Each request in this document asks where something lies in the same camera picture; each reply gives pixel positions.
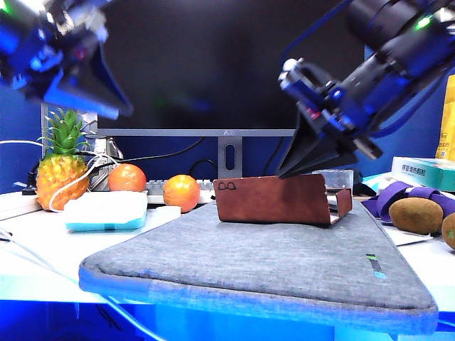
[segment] computer monitor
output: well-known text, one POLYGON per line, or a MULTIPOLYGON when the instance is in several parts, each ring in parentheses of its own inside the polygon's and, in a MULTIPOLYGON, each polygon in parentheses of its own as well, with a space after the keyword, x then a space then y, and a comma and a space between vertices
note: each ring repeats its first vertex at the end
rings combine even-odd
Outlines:
MULTIPOLYGON (((109 32, 105 59, 134 112, 118 120, 100 117, 99 134, 219 136, 227 144, 232 144, 232 137, 291 136, 296 105, 277 81, 283 52, 338 3, 109 3, 105 6, 109 32)), ((344 79, 361 64, 364 47, 348 32, 341 12, 287 57, 303 57, 344 79)), ((238 140, 233 145, 241 152, 238 140)), ((224 148, 219 148, 221 157, 224 148)), ((239 157, 237 167, 241 166, 239 157)))

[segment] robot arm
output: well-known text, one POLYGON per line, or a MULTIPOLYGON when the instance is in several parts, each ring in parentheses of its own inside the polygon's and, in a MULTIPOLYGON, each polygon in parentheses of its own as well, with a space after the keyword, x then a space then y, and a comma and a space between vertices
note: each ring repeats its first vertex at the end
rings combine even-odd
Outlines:
POLYGON ((116 119, 132 106, 105 65, 108 1, 0 0, 0 83, 116 119))
POLYGON ((281 88, 298 101, 299 125, 281 177, 355 163, 382 151, 371 137, 391 134, 408 117, 380 125, 431 81, 454 66, 455 12, 451 1, 354 0, 352 32, 373 55, 344 81, 303 59, 288 60, 281 88))

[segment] kiwi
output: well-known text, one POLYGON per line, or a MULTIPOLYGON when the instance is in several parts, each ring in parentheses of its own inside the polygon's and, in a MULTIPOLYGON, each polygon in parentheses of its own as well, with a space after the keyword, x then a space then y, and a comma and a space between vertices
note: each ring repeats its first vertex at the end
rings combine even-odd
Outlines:
POLYGON ((455 250, 455 213, 451 213, 442 222, 442 237, 447 245, 455 250))
POLYGON ((394 226, 402 231, 435 234, 441 228, 444 213, 434 201, 423 197, 406 197, 395 201, 389 208, 389 214, 394 226))

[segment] desk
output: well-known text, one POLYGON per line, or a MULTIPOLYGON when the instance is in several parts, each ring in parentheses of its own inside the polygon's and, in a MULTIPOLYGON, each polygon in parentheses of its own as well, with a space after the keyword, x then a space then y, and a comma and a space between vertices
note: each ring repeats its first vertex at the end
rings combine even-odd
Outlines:
MULTIPOLYGON (((14 237, 49 260, 57 269, 77 278, 87 256, 153 229, 174 217, 166 210, 148 210, 146 226, 128 232, 74 233, 66 230, 63 216, 38 211, 0 222, 14 237)), ((442 239, 399 247, 435 298, 440 311, 455 311, 455 252, 442 239)), ((0 300, 101 303, 74 283, 24 259, 30 256, 13 243, 0 243, 0 300)))
MULTIPOLYGON (((146 225, 134 231, 70 232, 62 215, 42 210, 3 220, 0 226, 59 271, 78 278, 79 264, 85 257, 176 218, 167 212, 148 210, 146 225)), ((104 302, 98 295, 82 291, 66 278, 32 263, 30 258, 14 243, 0 242, 0 300, 104 302)))

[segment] teal box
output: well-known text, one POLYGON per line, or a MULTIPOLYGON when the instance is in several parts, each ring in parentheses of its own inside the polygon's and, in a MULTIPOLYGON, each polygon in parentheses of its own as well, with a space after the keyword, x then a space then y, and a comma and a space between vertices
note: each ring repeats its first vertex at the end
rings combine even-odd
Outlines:
POLYGON ((392 176, 410 185, 455 192, 455 162, 439 158, 407 158, 395 156, 392 176))

